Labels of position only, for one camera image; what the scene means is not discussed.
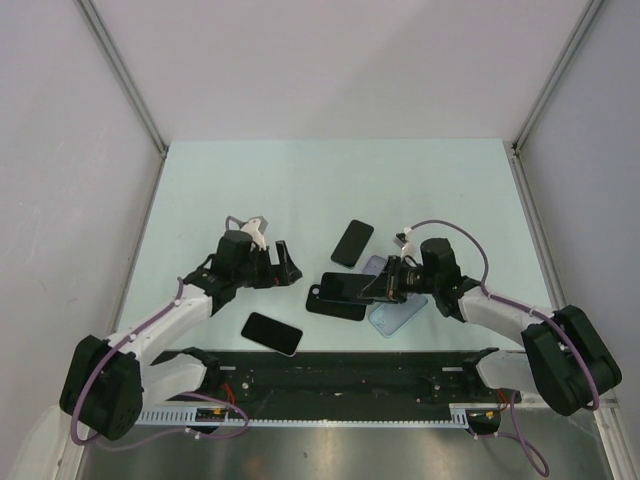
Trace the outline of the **purple phone case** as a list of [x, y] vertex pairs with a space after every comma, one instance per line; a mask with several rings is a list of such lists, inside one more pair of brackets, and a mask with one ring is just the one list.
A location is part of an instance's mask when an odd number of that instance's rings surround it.
[[372, 255], [362, 268], [361, 273], [363, 275], [378, 276], [382, 273], [386, 264], [387, 259], [385, 257]]

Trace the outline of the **black phone case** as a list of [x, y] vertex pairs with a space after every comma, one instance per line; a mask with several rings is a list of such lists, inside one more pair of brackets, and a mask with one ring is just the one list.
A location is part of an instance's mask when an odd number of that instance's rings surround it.
[[305, 304], [308, 312], [354, 322], [360, 322], [364, 319], [367, 311], [366, 305], [324, 301], [319, 298], [319, 293], [320, 286], [312, 284]]

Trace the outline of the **blue-edged black phone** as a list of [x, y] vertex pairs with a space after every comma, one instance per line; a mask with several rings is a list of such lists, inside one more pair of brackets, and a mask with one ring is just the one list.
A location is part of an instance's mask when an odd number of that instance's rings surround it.
[[318, 297], [326, 302], [371, 305], [374, 299], [360, 298], [359, 294], [374, 279], [373, 275], [325, 272], [321, 278]]

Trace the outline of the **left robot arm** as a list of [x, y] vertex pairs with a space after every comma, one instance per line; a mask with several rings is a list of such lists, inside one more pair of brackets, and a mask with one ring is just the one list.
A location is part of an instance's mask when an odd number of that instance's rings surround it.
[[60, 409], [71, 418], [70, 437], [86, 446], [121, 439], [141, 412], [176, 396], [207, 400], [221, 387], [220, 362], [190, 347], [169, 360], [158, 357], [179, 337], [212, 318], [242, 288], [286, 287], [302, 277], [285, 241], [273, 263], [261, 232], [229, 230], [217, 249], [179, 279], [164, 306], [105, 339], [88, 335], [76, 346], [61, 392]]

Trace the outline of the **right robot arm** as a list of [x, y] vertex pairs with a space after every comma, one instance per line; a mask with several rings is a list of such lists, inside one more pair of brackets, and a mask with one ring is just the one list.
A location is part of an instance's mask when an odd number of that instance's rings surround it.
[[556, 413], [597, 409], [602, 394], [621, 383], [622, 372], [586, 313], [567, 305], [545, 310], [491, 292], [462, 274], [448, 240], [420, 246], [421, 263], [388, 258], [382, 272], [358, 296], [401, 304], [412, 294], [431, 296], [442, 316], [489, 329], [519, 345], [487, 348], [461, 376], [463, 393], [484, 401], [496, 389], [539, 395]]

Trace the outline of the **light blue phone case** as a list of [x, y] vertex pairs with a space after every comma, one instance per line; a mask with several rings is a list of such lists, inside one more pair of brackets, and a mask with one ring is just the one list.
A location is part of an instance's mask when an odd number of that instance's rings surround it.
[[393, 337], [428, 304], [425, 295], [412, 295], [404, 303], [381, 303], [369, 314], [371, 325], [385, 338]]

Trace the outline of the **green-edged black phone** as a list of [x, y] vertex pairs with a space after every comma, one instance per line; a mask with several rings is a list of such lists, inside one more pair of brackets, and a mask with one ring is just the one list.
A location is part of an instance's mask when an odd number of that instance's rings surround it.
[[374, 227], [353, 219], [342, 234], [330, 259], [346, 268], [354, 268], [374, 233]]

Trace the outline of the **white-edged black phone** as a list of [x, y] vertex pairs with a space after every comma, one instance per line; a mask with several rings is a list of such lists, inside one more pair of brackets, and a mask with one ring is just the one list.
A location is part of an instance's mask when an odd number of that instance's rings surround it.
[[303, 331], [257, 312], [249, 315], [241, 336], [287, 357], [297, 352]]

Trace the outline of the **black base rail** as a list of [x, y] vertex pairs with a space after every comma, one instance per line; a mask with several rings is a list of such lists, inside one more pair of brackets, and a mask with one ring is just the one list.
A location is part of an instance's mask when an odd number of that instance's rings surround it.
[[472, 367], [477, 351], [451, 352], [218, 352], [219, 378], [199, 393], [234, 395], [246, 413], [412, 411], [453, 404], [472, 408], [504, 402], [511, 390], [486, 387]]

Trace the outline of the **left aluminium frame post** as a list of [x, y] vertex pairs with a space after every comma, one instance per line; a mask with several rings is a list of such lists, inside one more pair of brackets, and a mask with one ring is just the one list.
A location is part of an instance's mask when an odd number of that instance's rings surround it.
[[74, 0], [73, 4], [93, 36], [146, 135], [160, 157], [165, 159], [169, 146], [153, 119], [151, 111], [95, 2], [91, 0]]

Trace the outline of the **aluminium frame post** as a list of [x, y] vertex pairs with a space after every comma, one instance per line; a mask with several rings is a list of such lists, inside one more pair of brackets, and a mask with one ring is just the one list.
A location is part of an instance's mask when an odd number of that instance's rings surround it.
[[93, 36], [146, 135], [160, 157], [165, 159], [169, 146], [153, 119], [151, 111], [95, 2], [91, 0], [74, 0], [73, 4]]
[[592, 27], [607, 5], [608, 1], [606, 0], [590, 0], [586, 3], [522, 126], [519, 128], [515, 138], [511, 141], [511, 149], [516, 154], [525, 146], [531, 132], [538, 123], [556, 90], [559, 88], [563, 78], [566, 76], [569, 67], [578, 55]]

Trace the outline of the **right aluminium frame post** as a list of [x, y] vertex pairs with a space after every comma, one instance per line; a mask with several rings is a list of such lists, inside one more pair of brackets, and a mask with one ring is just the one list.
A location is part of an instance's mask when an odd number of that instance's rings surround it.
[[592, 27], [607, 5], [608, 1], [606, 0], [590, 0], [586, 3], [522, 126], [519, 128], [515, 138], [511, 141], [511, 149], [516, 154], [525, 146], [531, 132], [538, 123], [556, 90], [559, 88], [563, 78], [566, 76], [569, 67], [578, 55]]

